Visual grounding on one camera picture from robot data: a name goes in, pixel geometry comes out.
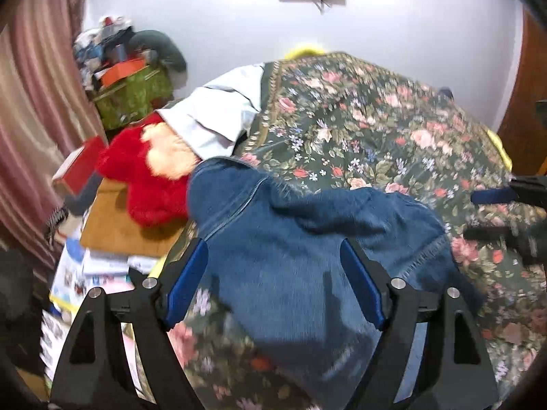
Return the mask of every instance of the wire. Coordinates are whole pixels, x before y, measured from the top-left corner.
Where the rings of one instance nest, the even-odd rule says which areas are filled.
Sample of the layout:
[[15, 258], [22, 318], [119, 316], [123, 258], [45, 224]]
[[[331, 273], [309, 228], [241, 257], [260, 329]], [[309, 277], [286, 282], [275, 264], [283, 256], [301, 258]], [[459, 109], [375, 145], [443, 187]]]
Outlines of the wire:
[[325, 13], [325, 6], [327, 6], [329, 9], [333, 7], [331, 3], [329, 3], [327, 0], [319, 0], [319, 2], [315, 2], [315, 5], [319, 9], [319, 12], [322, 14]]

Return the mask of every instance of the bed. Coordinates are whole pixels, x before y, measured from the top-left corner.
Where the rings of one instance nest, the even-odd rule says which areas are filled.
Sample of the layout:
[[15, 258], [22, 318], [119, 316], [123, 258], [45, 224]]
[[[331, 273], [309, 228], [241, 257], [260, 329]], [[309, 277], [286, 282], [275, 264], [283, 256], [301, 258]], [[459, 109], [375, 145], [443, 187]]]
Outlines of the bed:
[[[478, 324], [504, 400], [547, 334], [545, 274], [524, 268], [500, 243], [462, 238], [470, 221], [533, 223], [523, 204], [472, 205], [472, 190], [510, 176], [486, 128], [433, 88], [345, 53], [268, 63], [262, 111], [235, 155], [302, 192], [373, 186], [430, 206], [445, 223], [460, 270], [485, 295]], [[180, 257], [185, 227], [168, 262]], [[316, 406], [276, 372], [209, 291], [194, 297], [181, 331], [179, 361], [208, 409]], [[140, 368], [143, 389], [151, 398]]]

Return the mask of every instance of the red book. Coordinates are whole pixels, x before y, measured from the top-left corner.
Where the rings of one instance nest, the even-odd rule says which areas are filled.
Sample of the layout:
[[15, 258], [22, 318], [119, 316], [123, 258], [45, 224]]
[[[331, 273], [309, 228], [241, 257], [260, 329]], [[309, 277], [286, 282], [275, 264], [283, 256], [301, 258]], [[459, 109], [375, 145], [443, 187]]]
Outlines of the red book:
[[67, 194], [80, 193], [95, 170], [99, 154], [105, 148], [105, 143], [97, 136], [86, 140], [80, 148], [70, 153], [51, 178], [51, 184], [61, 198]]

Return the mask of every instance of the red fur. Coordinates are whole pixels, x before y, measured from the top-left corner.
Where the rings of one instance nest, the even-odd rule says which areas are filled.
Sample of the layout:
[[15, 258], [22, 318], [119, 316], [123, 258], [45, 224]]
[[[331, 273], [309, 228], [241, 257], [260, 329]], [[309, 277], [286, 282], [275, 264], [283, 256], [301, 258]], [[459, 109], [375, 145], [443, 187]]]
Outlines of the red fur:
[[103, 177], [128, 184], [128, 213], [135, 222], [148, 227], [187, 217], [186, 191], [189, 175], [169, 180], [151, 174], [146, 165], [149, 142], [141, 142], [142, 128], [160, 123], [156, 112], [138, 125], [119, 133], [98, 160], [96, 169]]

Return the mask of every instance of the curtain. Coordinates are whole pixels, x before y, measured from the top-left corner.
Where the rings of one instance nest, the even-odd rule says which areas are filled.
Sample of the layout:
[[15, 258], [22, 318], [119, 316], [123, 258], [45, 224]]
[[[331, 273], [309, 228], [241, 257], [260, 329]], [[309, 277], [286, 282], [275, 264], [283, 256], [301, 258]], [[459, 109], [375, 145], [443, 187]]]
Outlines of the curtain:
[[47, 275], [59, 248], [43, 239], [61, 199], [51, 176], [91, 137], [105, 138], [72, 56], [83, 0], [21, 0], [0, 33], [0, 222]]

